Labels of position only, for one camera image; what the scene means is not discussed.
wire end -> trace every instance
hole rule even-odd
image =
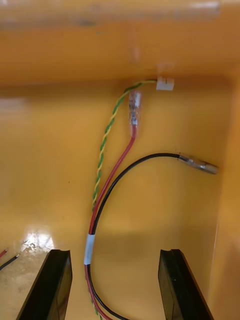
[[[183,161],[188,166],[204,171],[211,175],[216,175],[219,170],[219,168],[216,165],[192,156],[180,155],[179,160]]]

orange panel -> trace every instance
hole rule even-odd
[[[0,249],[20,257],[0,272],[0,318],[16,318],[51,248],[71,250],[73,283],[66,320],[96,319],[83,257],[99,147],[117,96],[129,83],[9,88],[0,100]],[[177,79],[173,92],[143,88],[140,136],[121,170],[154,152],[192,154],[217,175],[174,159],[132,170],[104,208],[92,261],[96,290],[130,319],[164,319],[160,249],[180,248],[208,297],[231,86],[217,78]],[[124,103],[105,148],[103,181],[129,141]]]

